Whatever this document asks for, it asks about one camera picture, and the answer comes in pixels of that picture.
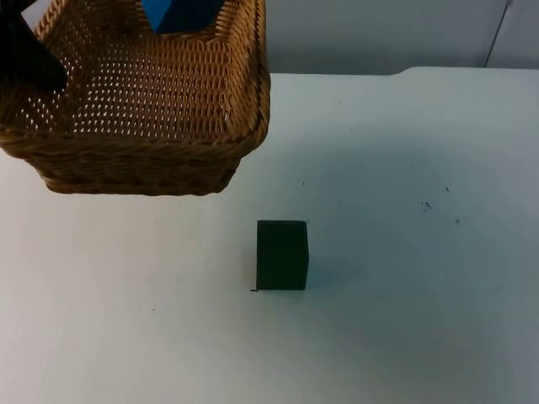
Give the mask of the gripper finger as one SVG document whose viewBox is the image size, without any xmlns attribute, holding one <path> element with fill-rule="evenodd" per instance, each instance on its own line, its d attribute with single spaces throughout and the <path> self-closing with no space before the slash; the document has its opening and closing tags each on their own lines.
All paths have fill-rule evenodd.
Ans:
<svg viewBox="0 0 539 404">
<path fill-rule="evenodd" d="M 12 75 L 47 90 L 67 85 L 67 72 L 35 36 L 22 12 L 35 1 L 1 1 L 1 78 Z"/>
</svg>

